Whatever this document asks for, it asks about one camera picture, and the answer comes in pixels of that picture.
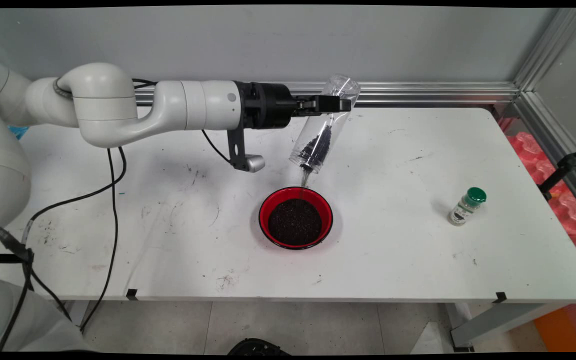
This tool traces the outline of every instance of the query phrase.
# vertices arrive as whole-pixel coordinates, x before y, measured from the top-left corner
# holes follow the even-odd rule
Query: robotic arm
[[[139,119],[131,78],[108,63],[85,64],[60,78],[37,80],[25,102],[32,118],[79,127],[85,141],[100,148],[174,130],[227,130],[231,165],[251,173],[265,162],[260,155],[246,154],[243,129],[284,128],[291,117],[350,111],[349,100],[293,97],[283,84],[165,80],[155,87],[150,113]]]
[[[292,96],[283,84],[165,80],[155,87],[150,113],[138,118],[133,81],[113,64],[85,64],[34,82],[0,64],[0,226],[18,216],[30,197],[30,165],[6,125],[79,128],[83,139],[99,148],[174,130],[226,130],[231,166],[254,173],[265,161],[246,153],[244,129],[284,128],[291,117],[350,107],[350,100],[338,96]],[[0,340],[19,292],[18,286],[0,280]],[[5,350],[87,348],[73,324],[29,292]]]

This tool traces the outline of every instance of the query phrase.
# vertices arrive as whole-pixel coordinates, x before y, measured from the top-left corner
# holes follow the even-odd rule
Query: bowl
[[[311,243],[298,245],[286,244],[270,235],[270,230],[268,228],[268,219],[270,218],[270,214],[279,204],[291,199],[303,199],[311,203],[321,218],[321,231],[317,239]],[[308,249],[321,243],[330,233],[332,228],[332,209],[330,208],[328,201],[326,201],[326,199],[316,191],[301,186],[284,187],[283,189],[279,189],[270,194],[261,204],[261,208],[259,209],[259,227],[261,228],[263,235],[265,235],[265,237],[276,246],[290,250]]]

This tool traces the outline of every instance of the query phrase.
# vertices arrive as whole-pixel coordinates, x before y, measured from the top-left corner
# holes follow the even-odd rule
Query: white table
[[[507,300],[453,330],[458,346],[576,303],[576,248],[484,109],[355,109],[310,178],[333,209],[329,236],[298,251],[269,242],[259,207],[299,184],[288,155],[304,121],[246,130],[246,152],[265,157],[258,173],[228,166],[199,131],[125,146],[105,299],[126,300],[133,289],[140,301],[492,303],[503,292]],[[225,132],[208,135],[227,153]],[[21,144],[32,194],[7,226],[16,237],[39,209],[110,182],[106,150],[85,143],[78,129],[37,126]],[[121,158],[112,153],[118,176]],[[469,187],[484,189],[488,201],[455,227],[446,216]],[[57,296],[92,300],[105,283],[113,239],[107,191],[46,212],[28,246]],[[1,264],[0,278],[23,283],[14,265]],[[469,320],[461,315],[457,325]]]

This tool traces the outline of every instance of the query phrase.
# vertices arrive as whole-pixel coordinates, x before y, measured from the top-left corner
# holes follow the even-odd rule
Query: gray floor
[[[409,354],[428,322],[448,335],[438,303],[103,301],[84,337],[110,353],[226,354],[244,338],[261,338],[292,355]],[[532,322],[474,347],[546,351]]]

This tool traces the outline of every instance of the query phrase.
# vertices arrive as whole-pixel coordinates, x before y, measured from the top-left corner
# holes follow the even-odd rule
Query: bottle cap
[[[478,187],[471,187],[468,189],[464,200],[470,207],[477,208],[486,202],[486,193]]]

